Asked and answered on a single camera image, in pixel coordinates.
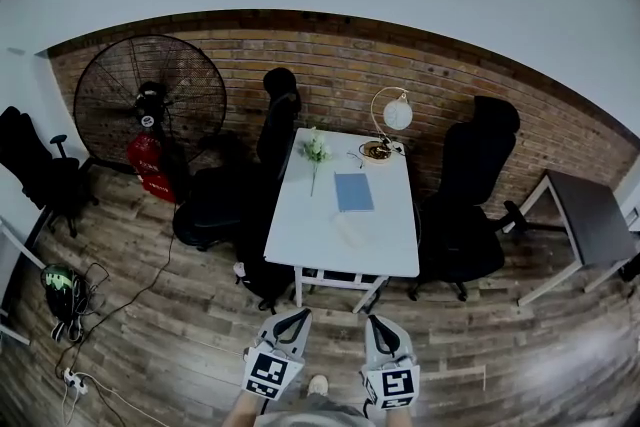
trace shoe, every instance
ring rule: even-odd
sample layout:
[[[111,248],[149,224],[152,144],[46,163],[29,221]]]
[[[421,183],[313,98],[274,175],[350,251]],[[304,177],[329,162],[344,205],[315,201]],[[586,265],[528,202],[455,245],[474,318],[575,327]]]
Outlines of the shoe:
[[[326,397],[329,394],[329,380],[323,375],[314,375],[311,381],[309,381],[307,397],[312,393]]]

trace desk lamp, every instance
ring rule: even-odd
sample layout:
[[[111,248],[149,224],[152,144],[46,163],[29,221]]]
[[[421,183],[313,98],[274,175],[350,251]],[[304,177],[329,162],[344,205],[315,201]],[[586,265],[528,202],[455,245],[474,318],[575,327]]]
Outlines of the desk lamp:
[[[378,131],[379,141],[369,141],[365,143],[364,149],[362,153],[368,159],[371,159],[375,162],[384,162],[389,157],[391,157],[391,153],[394,148],[391,146],[391,139],[384,133],[378,122],[376,121],[376,116],[373,113],[373,106],[375,104],[376,98],[383,91],[387,91],[389,89],[395,89],[397,91],[401,91],[402,94],[396,98],[395,100],[391,100],[382,111],[382,117],[384,119],[385,125],[393,130],[404,130],[411,124],[411,120],[413,119],[413,111],[411,110],[411,106],[407,101],[407,93],[406,89],[401,87],[385,87],[378,91],[373,100],[371,100],[371,119],[373,120],[373,124]]]

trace chair backrest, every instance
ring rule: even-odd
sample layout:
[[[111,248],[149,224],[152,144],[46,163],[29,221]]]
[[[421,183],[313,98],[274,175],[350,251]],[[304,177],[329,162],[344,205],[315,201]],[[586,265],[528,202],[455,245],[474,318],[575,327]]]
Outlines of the chair backrest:
[[[473,119],[445,137],[438,196],[458,205],[480,205],[493,192],[516,143],[520,117],[504,100],[476,96]]]
[[[271,96],[269,112],[264,121],[256,152],[270,178],[284,176],[295,132],[293,123],[302,108],[296,78],[286,68],[275,68],[263,79]]]
[[[20,180],[23,192],[39,208],[47,201],[49,191],[45,178],[52,160],[29,115],[7,107],[0,115],[0,164]]]

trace extension cord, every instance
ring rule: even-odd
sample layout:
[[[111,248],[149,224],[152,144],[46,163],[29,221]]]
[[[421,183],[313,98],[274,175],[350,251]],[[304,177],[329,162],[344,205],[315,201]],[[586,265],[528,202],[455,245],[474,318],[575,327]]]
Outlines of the extension cord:
[[[76,376],[70,368],[64,371],[64,383],[69,388],[75,388],[80,395],[86,395],[89,392],[89,388],[82,382],[82,379]]]

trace office chair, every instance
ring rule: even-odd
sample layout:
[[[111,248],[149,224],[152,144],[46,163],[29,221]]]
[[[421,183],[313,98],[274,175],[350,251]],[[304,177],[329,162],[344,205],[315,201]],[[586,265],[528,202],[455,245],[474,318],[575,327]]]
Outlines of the office chair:
[[[271,98],[256,147],[260,164],[243,162],[198,171],[189,199],[173,219],[178,239],[201,251],[238,235],[249,215],[264,219],[270,210],[273,215],[302,104],[295,76],[286,68],[268,72],[263,85]]]
[[[80,172],[78,159],[67,157],[62,143],[66,135],[51,139],[60,151],[54,159],[40,142],[31,118],[15,107],[8,107],[0,116],[0,163],[22,184],[22,192],[38,207],[51,208],[47,226],[63,215],[69,233],[77,235],[75,219],[83,203],[98,200],[89,191],[87,176]]]
[[[454,283],[458,298],[467,300],[464,283],[487,276],[504,265],[496,232],[511,222],[526,229],[526,221],[511,201],[508,214],[490,220],[480,205],[486,202],[516,142],[518,111],[496,98],[476,96],[473,119],[453,125],[445,136],[438,192],[427,198],[419,214],[422,241],[418,249],[420,275],[409,292],[417,300],[422,283]]]

